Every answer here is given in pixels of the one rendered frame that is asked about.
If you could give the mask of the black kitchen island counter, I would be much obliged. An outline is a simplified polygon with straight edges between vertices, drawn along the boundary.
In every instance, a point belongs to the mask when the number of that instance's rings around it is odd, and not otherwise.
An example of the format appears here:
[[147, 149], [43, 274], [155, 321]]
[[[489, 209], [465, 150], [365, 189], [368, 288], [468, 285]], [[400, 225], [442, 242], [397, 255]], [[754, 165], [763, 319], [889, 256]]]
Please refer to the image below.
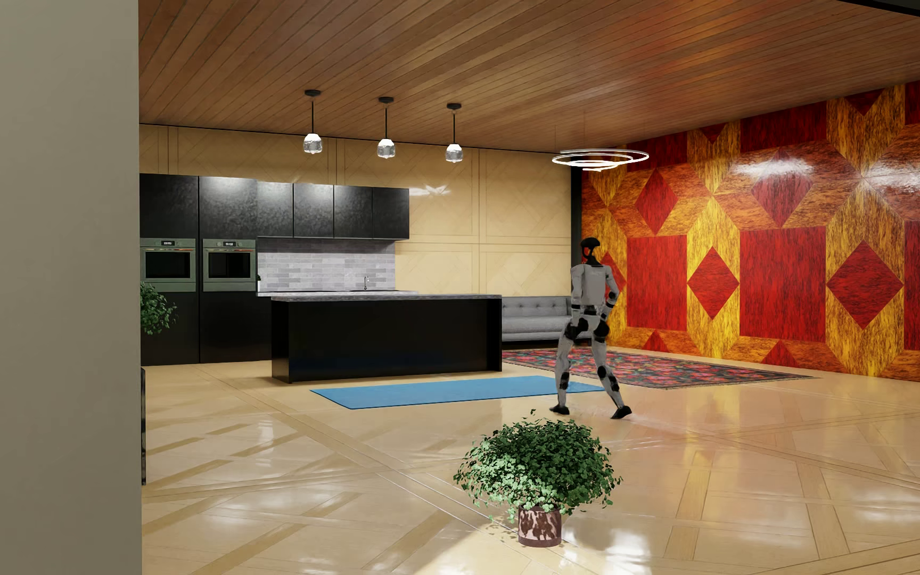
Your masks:
[[499, 372], [499, 294], [273, 294], [271, 374], [283, 383]]

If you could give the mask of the leafy potted plant brown pot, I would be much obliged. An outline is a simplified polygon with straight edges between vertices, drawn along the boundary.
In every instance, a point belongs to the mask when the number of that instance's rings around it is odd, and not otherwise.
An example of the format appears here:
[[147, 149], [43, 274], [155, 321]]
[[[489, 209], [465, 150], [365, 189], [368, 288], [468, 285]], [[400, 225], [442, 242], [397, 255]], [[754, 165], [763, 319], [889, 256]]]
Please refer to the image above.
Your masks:
[[562, 542], [564, 516], [584, 504], [612, 503], [621, 477], [609, 455], [587, 425], [524, 417], [474, 443], [453, 481], [475, 505], [503, 507], [518, 543], [551, 547]]

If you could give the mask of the black upper wall cabinets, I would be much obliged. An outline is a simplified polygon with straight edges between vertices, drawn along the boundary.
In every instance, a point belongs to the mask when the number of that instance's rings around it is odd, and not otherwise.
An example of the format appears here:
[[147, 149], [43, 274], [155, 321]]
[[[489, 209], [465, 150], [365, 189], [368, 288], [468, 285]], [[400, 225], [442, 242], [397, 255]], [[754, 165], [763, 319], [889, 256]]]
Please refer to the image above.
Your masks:
[[261, 181], [257, 195], [259, 236], [410, 238], [410, 190], [406, 188]]

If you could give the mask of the black tall oven cabinet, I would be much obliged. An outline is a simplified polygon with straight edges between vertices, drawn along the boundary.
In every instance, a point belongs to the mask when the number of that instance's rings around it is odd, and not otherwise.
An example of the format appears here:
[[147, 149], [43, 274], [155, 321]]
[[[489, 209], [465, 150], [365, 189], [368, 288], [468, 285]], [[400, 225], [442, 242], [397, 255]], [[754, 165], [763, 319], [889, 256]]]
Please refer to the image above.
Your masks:
[[201, 241], [257, 240], [257, 191], [255, 179], [140, 175], [140, 239], [195, 239], [198, 259], [196, 292], [160, 293], [177, 306], [176, 320], [159, 334], [141, 335], [142, 365], [271, 357], [271, 306], [267, 299], [258, 291], [202, 290]]

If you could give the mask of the blue floor mat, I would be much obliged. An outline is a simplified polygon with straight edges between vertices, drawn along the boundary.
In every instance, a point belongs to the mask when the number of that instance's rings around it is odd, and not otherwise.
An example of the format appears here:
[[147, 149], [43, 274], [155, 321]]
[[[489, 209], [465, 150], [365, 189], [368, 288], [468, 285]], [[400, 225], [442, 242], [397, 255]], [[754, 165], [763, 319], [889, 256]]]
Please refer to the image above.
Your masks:
[[348, 409], [368, 409], [550, 396], [555, 394], [555, 385], [550, 376], [520, 375], [481, 380], [321, 388], [313, 389], [312, 392]]

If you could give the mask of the glass pendant lamp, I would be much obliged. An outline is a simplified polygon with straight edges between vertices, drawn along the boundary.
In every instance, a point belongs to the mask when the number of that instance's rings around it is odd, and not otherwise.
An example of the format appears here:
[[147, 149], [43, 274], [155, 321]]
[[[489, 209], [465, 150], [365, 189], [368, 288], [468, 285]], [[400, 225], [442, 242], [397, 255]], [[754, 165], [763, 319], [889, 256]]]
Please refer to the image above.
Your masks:
[[390, 138], [390, 106], [395, 101], [391, 96], [379, 96], [379, 103], [382, 104], [383, 109], [383, 138], [381, 138], [377, 144], [377, 155], [381, 159], [391, 159], [396, 155], [396, 145]]
[[321, 95], [319, 89], [306, 89], [305, 96], [310, 101], [310, 130], [303, 138], [302, 148], [305, 153], [320, 153], [323, 150], [323, 142], [320, 135], [315, 129], [315, 99]]
[[451, 142], [446, 148], [445, 159], [449, 163], [460, 163], [464, 157], [464, 150], [457, 141], [456, 113], [462, 108], [462, 104], [460, 102], [448, 102], [446, 104], [446, 107], [449, 111], [452, 112], [452, 125], [451, 125]]

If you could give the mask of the leafy green plant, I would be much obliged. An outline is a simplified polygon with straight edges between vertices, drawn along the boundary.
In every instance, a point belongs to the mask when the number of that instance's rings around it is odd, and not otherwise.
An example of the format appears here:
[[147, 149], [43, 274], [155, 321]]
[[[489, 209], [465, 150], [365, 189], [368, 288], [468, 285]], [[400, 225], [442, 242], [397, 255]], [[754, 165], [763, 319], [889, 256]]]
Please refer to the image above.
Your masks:
[[177, 306], [146, 282], [140, 283], [141, 331], [147, 335], [159, 334], [176, 320]]

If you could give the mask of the red patterned rug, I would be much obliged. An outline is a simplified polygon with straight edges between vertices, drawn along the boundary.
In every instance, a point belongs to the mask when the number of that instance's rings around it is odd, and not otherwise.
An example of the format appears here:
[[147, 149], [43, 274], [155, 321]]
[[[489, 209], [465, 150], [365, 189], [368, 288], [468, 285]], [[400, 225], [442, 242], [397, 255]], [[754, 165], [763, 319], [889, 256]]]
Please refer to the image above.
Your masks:
[[[554, 349], [504, 350], [502, 360], [553, 372]], [[595, 377], [597, 375], [591, 349], [574, 347], [570, 351], [570, 373]], [[738, 385], [761, 382], [812, 380], [810, 375], [780, 373], [763, 369], [709, 362], [690, 361], [610, 350], [607, 365], [620, 385], [637, 385], [654, 389], [699, 387], [699, 385]]]

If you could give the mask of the white humanoid robot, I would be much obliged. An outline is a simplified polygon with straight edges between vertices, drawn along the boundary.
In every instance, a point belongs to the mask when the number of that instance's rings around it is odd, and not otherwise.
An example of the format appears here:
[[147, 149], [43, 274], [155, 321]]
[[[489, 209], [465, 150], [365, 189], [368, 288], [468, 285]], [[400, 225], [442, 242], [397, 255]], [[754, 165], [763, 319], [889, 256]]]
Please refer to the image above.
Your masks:
[[617, 408], [611, 417], [621, 420], [630, 415], [632, 409], [621, 399], [618, 378], [607, 364], [606, 344], [610, 333], [607, 319], [618, 302], [620, 291], [612, 269], [594, 256], [594, 251], [600, 244], [595, 237], [583, 239], [580, 247], [584, 260], [570, 269], [571, 317], [558, 340], [554, 370], [557, 404], [550, 410], [558, 414], [569, 414], [566, 407], [566, 392], [570, 378], [569, 352], [582, 332], [590, 332], [591, 350], [598, 379]]

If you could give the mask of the built-in wall oven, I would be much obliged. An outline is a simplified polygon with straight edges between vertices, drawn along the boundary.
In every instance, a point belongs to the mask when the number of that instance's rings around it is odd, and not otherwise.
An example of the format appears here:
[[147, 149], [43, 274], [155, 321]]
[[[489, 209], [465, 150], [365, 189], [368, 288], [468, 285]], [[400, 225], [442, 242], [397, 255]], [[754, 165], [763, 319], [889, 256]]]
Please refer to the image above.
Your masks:
[[257, 291], [259, 275], [256, 240], [204, 239], [201, 247], [204, 292]]
[[140, 239], [140, 281], [160, 293], [198, 290], [195, 239]]

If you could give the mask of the grey tile backsplash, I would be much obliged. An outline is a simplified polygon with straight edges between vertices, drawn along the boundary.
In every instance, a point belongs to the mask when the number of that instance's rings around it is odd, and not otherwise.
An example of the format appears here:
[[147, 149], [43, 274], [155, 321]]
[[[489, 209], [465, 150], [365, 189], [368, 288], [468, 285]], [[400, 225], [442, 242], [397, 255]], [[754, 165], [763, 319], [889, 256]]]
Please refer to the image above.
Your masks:
[[391, 253], [259, 253], [258, 272], [260, 293], [362, 291], [364, 275], [369, 292], [396, 288]]

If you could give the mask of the grey tufted sofa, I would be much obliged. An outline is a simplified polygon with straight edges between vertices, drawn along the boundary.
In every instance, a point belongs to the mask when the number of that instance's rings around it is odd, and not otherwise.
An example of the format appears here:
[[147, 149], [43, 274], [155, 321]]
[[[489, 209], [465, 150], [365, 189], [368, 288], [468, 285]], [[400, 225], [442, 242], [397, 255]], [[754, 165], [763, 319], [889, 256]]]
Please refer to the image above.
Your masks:
[[569, 295], [519, 295], [502, 298], [504, 343], [556, 344], [569, 320]]

